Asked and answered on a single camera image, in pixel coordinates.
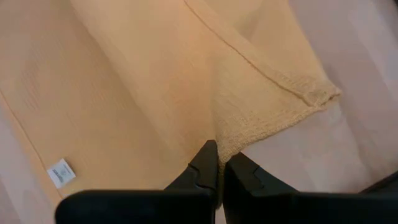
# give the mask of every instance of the light wooden surface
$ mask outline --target light wooden surface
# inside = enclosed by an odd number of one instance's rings
[[[300,190],[355,192],[398,169],[396,120],[391,119],[398,63],[384,63],[398,53],[396,7],[390,0],[299,0],[291,6],[327,74],[345,95],[339,105],[244,153]],[[365,26],[360,19],[369,21]],[[361,85],[376,92],[367,95],[366,88],[353,88],[353,75],[362,75]],[[369,108],[370,103],[380,109]],[[382,119],[374,119],[381,114]],[[224,222],[222,213],[217,218]],[[53,207],[0,111],[0,223],[52,222]]]

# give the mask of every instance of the white label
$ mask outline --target white label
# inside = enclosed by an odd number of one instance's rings
[[[47,170],[52,182],[59,189],[76,177],[64,159]]]

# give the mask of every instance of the care label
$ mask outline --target care label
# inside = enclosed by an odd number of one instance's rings
[[[61,159],[58,163],[49,168],[47,173],[58,189],[76,177],[75,173],[64,159]]]

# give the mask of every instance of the textured cloth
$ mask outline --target textured cloth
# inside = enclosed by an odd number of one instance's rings
[[[52,202],[161,189],[207,139],[225,163],[324,109],[338,89],[287,2],[264,2],[236,25],[202,0],[1,1],[1,101]],[[76,178],[56,190],[61,158]]]

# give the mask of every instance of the towel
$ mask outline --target towel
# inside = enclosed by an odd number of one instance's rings
[[[224,164],[339,95],[287,1],[243,3],[0,2],[0,102],[54,205],[162,189],[207,139]],[[56,189],[63,158],[76,177]]]

